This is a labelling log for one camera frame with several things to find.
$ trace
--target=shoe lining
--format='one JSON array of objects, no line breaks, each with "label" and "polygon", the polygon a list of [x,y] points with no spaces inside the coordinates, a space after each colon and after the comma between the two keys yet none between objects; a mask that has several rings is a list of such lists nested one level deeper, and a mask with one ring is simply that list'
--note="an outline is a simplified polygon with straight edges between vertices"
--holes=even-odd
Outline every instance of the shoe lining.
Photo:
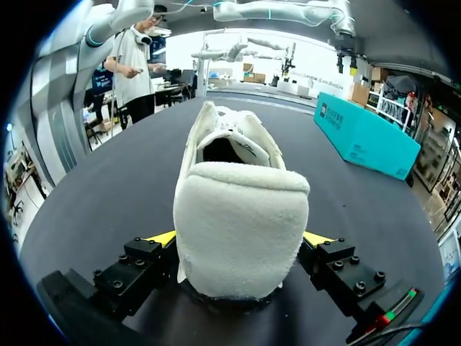
[{"label": "shoe lining", "polygon": [[245,162],[233,150],[227,138],[216,138],[203,148],[203,161],[205,162],[229,162],[244,164]]}]

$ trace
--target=man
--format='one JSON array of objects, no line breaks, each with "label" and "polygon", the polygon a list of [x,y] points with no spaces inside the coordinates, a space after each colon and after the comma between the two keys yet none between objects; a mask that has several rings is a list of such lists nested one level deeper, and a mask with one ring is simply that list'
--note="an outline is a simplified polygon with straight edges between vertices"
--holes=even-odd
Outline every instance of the man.
[{"label": "man", "polygon": [[145,32],[155,27],[161,19],[162,16],[154,13],[152,17],[118,34],[112,52],[104,62],[104,67],[114,73],[117,106],[126,106],[133,124],[153,114],[155,110],[149,70],[162,72],[164,68],[156,63],[148,63],[150,39]]}]

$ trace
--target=ceiling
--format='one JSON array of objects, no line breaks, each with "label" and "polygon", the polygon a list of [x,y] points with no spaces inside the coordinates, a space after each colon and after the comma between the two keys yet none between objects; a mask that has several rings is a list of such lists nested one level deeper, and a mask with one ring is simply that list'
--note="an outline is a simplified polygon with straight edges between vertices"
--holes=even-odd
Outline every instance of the ceiling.
[{"label": "ceiling", "polygon": [[[172,35],[219,29],[224,27],[279,30],[307,36],[323,42],[334,38],[329,23],[308,27],[297,22],[269,19],[247,19],[234,22],[216,22],[212,17],[212,4],[218,0],[189,0],[189,6],[176,14],[169,14],[164,25]],[[250,0],[238,0],[239,3]],[[309,0],[290,2],[306,3]],[[447,62],[423,28],[412,19],[412,13],[401,7],[397,0],[350,0],[355,18],[356,51],[365,54],[373,63],[394,63],[435,71],[450,77]],[[94,0],[95,4],[118,0]],[[157,0],[169,12],[181,9],[187,0]]]}]

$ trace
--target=black metal bracket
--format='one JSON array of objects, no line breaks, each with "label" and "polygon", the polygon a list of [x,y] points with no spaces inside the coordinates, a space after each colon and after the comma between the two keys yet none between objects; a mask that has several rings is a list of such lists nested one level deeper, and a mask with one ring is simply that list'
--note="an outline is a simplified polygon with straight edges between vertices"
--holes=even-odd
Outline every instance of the black metal bracket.
[{"label": "black metal bracket", "polygon": [[[125,253],[105,270],[95,270],[91,284],[77,272],[54,272],[43,278],[37,291],[64,335],[76,345],[159,345],[123,326],[151,292],[160,289],[177,270],[176,239],[163,246],[135,238]],[[314,246],[303,240],[298,260],[317,290],[325,290],[344,316],[357,325],[347,338],[352,342],[370,330],[381,331],[403,323],[424,294],[404,281],[385,287],[384,272],[373,270],[354,254],[344,239]],[[391,336],[371,345],[384,345]]]},{"label": "black metal bracket", "polygon": [[[372,329],[379,332],[401,324],[424,297],[424,292],[404,280],[385,287],[386,274],[368,267],[354,251],[355,247],[341,238],[316,247],[304,239],[298,253],[314,287],[325,290],[344,316],[356,320],[348,343]],[[390,338],[371,345],[384,345]]]}]

